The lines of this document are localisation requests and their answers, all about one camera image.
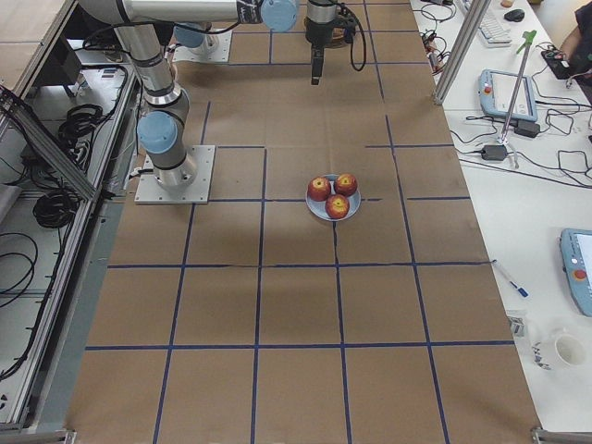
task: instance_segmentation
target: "red button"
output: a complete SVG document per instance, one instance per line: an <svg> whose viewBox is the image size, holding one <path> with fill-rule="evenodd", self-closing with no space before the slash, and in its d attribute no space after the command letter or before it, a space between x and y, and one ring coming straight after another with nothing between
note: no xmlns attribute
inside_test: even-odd
<svg viewBox="0 0 592 444"><path fill-rule="evenodd" d="M577 280L584 280L586 279L586 277L588 276L588 274L586 273L586 271L584 270L575 270L573 272L573 276L577 279Z"/></svg>

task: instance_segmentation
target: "blue joint cap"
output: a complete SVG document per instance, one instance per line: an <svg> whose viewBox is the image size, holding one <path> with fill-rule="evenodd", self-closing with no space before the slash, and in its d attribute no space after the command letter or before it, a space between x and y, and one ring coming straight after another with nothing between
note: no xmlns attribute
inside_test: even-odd
<svg viewBox="0 0 592 444"><path fill-rule="evenodd" d="M261 6L263 23L271 31L286 32L296 24L298 2L295 0L264 0Z"/></svg>
<svg viewBox="0 0 592 444"><path fill-rule="evenodd" d="M149 154L166 153L178 135L175 119L162 111L153 111L138 123L138 138Z"/></svg>
<svg viewBox="0 0 592 444"><path fill-rule="evenodd" d="M183 26L200 30L201 28L196 23L181 23ZM176 26L174 29L175 38L177 43L186 46L188 48L197 48L204 42L205 36L197 31L191 31L186 28L180 28Z"/></svg>

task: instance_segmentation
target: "computer mouse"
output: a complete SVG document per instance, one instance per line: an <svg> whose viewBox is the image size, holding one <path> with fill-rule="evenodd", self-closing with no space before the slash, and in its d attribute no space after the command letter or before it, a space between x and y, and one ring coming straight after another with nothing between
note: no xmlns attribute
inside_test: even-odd
<svg viewBox="0 0 592 444"><path fill-rule="evenodd" d="M524 18L524 11L522 9L513 9L503 16L508 21L522 21Z"/></svg>

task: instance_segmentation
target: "person's arm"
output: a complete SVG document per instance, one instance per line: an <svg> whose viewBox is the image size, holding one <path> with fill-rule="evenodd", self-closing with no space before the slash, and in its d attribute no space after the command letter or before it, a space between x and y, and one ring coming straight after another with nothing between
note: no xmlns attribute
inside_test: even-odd
<svg viewBox="0 0 592 444"><path fill-rule="evenodd" d="M577 48L577 45L580 43L581 40L582 32L580 32L580 29L576 26L575 29L572 32L570 32L570 35L568 35L565 38L565 40L561 44L561 47L559 48L560 51L562 51L565 54L565 58L567 60L570 60L572 58L575 52L575 48Z"/></svg>

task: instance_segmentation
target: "pen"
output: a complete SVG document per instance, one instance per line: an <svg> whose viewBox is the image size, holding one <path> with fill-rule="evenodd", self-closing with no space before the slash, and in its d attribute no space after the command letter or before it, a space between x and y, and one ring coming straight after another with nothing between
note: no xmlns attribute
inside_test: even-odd
<svg viewBox="0 0 592 444"><path fill-rule="evenodd" d="M497 259L494 259L493 261L491 261L491 264L493 266L495 266L499 273L505 277L505 279L510 282L510 284L523 296L526 297L528 296L528 292L520 285L518 285L516 283L516 281L514 279L512 279L512 277L510 276L510 274L508 273L508 271L500 265L500 263L498 262Z"/></svg>

